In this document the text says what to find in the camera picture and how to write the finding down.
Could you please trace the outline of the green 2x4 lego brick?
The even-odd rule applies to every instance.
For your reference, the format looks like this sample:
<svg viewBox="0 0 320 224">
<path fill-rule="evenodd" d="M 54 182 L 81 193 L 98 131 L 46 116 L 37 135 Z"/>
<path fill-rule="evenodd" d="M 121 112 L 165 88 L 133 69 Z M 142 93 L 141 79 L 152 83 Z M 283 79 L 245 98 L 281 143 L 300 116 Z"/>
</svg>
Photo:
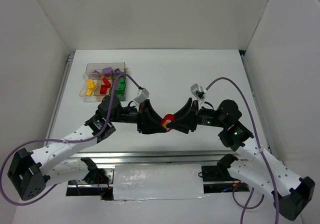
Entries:
<svg viewBox="0 0 320 224">
<path fill-rule="evenodd" d="M 115 92 L 116 96 L 124 96 L 125 95 L 125 89 L 117 88 L 114 92 Z"/>
</svg>

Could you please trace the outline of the yellow half-round lego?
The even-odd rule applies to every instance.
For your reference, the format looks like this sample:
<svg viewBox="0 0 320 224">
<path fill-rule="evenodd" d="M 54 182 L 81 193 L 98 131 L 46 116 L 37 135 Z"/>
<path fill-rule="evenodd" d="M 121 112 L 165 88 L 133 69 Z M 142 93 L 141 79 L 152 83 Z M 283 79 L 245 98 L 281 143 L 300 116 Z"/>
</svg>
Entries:
<svg viewBox="0 0 320 224">
<path fill-rule="evenodd" d="M 87 88 L 91 89 L 91 88 L 95 88 L 97 83 L 95 81 L 92 81 L 91 79 L 87 79 L 86 84 L 87 84 Z"/>
</svg>

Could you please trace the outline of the red curved lego brick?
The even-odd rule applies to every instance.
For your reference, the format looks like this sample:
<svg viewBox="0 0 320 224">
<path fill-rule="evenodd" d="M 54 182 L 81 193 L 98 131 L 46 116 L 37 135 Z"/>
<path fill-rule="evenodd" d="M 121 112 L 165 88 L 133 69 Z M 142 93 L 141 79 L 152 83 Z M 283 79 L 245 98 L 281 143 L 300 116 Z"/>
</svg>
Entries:
<svg viewBox="0 0 320 224">
<path fill-rule="evenodd" d="M 106 86 L 106 88 L 111 87 L 112 84 L 110 83 L 110 81 L 106 77 L 103 77 L 102 81 L 103 81 L 104 85 Z"/>
</svg>

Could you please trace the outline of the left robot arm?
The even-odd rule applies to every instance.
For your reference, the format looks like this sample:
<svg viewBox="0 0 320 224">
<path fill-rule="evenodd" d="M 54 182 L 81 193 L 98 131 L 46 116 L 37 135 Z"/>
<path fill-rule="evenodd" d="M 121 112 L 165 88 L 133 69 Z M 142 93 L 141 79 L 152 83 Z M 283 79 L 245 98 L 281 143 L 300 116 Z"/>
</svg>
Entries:
<svg viewBox="0 0 320 224">
<path fill-rule="evenodd" d="M 45 147 L 17 150 L 7 176 L 23 201 L 38 196 L 46 187 L 69 180 L 88 184 L 110 184 L 110 176 L 88 157 L 74 162 L 67 159 L 94 146 L 115 132 L 114 122 L 133 123 L 141 134 L 165 133 L 162 118 L 146 99 L 138 108 L 122 107 L 118 97 L 105 96 L 95 114 L 62 140 L 49 141 Z"/>
</svg>

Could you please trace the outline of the small green lego brick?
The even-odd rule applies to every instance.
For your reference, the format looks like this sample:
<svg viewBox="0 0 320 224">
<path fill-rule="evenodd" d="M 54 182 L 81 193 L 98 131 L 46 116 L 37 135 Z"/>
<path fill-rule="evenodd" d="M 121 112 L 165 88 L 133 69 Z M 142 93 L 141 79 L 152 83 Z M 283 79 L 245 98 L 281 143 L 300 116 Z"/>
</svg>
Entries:
<svg viewBox="0 0 320 224">
<path fill-rule="evenodd" d="M 120 83 L 125 83 L 125 78 L 124 78 L 124 77 L 121 77 L 121 78 L 119 79 L 119 81 L 120 81 Z"/>
</svg>

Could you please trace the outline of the red flower lego brick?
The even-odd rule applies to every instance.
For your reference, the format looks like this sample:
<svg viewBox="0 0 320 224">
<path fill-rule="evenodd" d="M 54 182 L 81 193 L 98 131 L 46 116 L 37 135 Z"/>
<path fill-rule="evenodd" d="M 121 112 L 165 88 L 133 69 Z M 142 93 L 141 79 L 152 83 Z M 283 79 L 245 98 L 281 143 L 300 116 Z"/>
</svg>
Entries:
<svg viewBox="0 0 320 224">
<path fill-rule="evenodd" d="M 173 114 L 166 114 L 163 119 L 161 120 L 161 126 L 169 132 L 171 129 L 168 127 L 168 124 L 175 120 L 175 116 Z"/>
</svg>

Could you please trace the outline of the green 2x2 lego brick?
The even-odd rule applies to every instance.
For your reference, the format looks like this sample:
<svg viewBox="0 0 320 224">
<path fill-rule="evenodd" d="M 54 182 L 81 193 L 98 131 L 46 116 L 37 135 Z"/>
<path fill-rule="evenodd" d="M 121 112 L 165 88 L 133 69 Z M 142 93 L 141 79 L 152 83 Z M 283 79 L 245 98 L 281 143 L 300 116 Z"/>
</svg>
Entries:
<svg viewBox="0 0 320 224">
<path fill-rule="evenodd" d="M 118 86 L 118 89 L 120 90 L 124 90 L 126 87 L 126 84 L 125 83 L 121 83 L 119 86 Z"/>
</svg>

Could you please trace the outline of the long yellow lego brick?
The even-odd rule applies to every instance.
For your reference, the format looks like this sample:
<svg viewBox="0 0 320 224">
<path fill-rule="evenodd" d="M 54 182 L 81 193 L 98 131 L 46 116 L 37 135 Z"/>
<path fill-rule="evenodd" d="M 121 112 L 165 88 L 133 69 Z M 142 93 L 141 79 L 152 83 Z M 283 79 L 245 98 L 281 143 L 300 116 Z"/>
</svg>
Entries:
<svg viewBox="0 0 320 224">
<path fill-rule="evenodd" d="M 94 92 L 95 88 L 88 88 L 85 92 L 86 96 L 91 96 Z"/>
</svg>

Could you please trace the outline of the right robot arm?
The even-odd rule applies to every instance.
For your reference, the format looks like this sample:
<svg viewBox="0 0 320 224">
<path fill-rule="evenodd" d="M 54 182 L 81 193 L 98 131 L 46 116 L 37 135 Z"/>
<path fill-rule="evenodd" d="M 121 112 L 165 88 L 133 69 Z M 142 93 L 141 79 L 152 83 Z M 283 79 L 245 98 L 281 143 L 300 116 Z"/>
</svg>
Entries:
<svg viewBox="0 0 320 224">
<path fill-rule="evenodd" d="M 197 125 L 220 127 L 218 136 L 222 144 L 253 167 L 233 155 L 222 158 L 220 165 L 232 178 L 273 200 L 279 214 L 294 221 L 312 200 L 315 182 L 292 172 L 268 150 L 259 147 L 256 137 L 239 121 L 241 116 L 233 100 L 224 100 L 217 110 L 198 108 L 196 100 L 189 100 L 166 127 L 186 134 L 195 131 Z"/>
</svg>

